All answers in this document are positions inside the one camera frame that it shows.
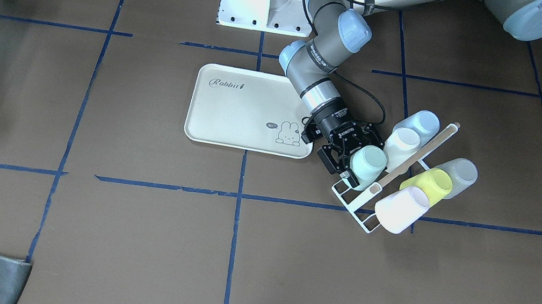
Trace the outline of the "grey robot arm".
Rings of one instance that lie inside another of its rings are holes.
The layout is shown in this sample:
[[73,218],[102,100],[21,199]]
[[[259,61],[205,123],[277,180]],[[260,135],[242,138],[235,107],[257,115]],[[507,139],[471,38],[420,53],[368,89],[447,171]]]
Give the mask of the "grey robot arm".
[[[312,143],[325,138],[327,144],[319,149],[318,155],[328,172],[346,179],[353,189],[365,190],[372,180],[365,177],[365,167],[353,165],[352,159],[361,149],[381,149],[384,140],[374,124],[352,116],[331,75],[371,40],[367,16],[445,0],[302,1],[303,13],[315,36],[308,41],[293,42],[279,56],[285,77],[309,111],[301,139]],[[519,41],[542,38],[542,0],[479,1],[513,38]]]

